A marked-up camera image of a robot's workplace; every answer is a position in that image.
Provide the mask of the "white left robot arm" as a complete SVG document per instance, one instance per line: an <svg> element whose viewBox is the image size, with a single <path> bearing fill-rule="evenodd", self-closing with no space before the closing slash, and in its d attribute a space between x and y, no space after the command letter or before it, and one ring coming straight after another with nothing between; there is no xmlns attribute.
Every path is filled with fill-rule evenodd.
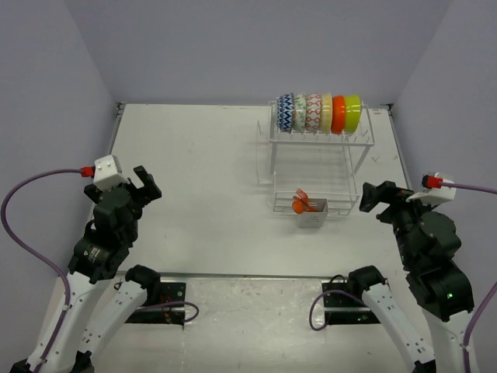
<svg viewBox="0 0 497 373"><path fill-rule="evenodd" d="M141 187L111 163L84 167L78 173L93 179L84 192L94 208L92 220L74 247L68 272L20 243L59 274L64 291L57 313L36 349L28 358L13 364L13 372L93 371L92 362L116 331L139 307L153 305L162 294L159 274L137 265L127 271L112 302L96 318L92 317L99 299L137 240L137 223L144 207L161 198L162 192L143 166L134 168L143 183Z"/></svg>

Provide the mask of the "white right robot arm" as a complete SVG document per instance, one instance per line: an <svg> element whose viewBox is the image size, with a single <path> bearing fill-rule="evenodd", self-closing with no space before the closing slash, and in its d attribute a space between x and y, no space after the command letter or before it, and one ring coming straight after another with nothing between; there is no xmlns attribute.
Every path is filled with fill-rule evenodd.
<svg viewBox="0 0 497 373"><path fill-rule="evenodd" d="M472 339L467 334L474 315L468 277L454 263L461 241L454 222L435 210L455 198L454 183L443 185L439 175L424 176L423 191L385 181L363 185L360 210L378 204L386 209L377 220L393 228L408 288L422 309L431 335L425 342L394 302L386 279L374 266L349 274L347 298L366 305L398 348L410 372L477 372Z"/></svg>

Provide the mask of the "red lattice patterned bowl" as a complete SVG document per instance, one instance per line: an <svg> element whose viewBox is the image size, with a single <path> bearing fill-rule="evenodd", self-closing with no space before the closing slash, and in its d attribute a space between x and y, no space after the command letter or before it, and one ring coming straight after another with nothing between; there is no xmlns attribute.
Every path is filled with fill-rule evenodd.
<svg viewBox="0 0 497 373"><path fill-rule="evenodd" d="M314 93L306 96L304 125L307 131L316 133L321 123L321 95Z"/></svg>

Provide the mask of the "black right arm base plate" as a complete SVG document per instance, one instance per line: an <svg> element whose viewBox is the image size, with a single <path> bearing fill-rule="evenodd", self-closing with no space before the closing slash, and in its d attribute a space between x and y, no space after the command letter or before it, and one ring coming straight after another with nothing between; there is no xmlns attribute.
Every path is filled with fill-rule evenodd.
<svg viewBox="0 0 497 373"><path fill-rule="evenodd" d="M348 291L347 279L338 274L330 281L321 284L323 292L330 290ZM369 325L379 324L378 318L367 307L343 294L328 294L323 298L325 323L335 325Z"/></svg>

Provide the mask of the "yellow patterned bowl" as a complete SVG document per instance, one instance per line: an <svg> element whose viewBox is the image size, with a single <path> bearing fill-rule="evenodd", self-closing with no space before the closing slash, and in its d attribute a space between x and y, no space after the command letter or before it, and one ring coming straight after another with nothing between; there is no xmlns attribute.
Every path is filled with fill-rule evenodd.
<svg viewBox="0 0 497 373"><path fill-rule="evenodd" d="M330 92L321 94L321 112L318 129L329 134L332 126L332 95Z"/></svg>

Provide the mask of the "orange plastic bowl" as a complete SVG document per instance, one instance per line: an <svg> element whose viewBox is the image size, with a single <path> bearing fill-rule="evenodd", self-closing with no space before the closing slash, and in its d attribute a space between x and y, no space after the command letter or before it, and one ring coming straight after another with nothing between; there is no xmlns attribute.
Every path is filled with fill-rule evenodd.
<svg viewBox="0 0 497 373"><path fill-rule="evenodd" d="M333 134L341 134L346 122L346 102L343 96L332 98L332 125Z"/></svg>

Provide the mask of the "lime green plastic bowl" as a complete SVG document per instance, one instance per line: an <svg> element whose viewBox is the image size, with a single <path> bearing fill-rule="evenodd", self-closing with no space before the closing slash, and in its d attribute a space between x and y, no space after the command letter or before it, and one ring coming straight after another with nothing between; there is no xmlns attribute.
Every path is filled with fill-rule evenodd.
<svg viewBox="0 0 497 373"><path fill-rule="evenodd" d="M356 131L360 122L362 113L362 102L358 95L349 95L344 97L346 105L346 121L343 131L352 134Z"/></svg>

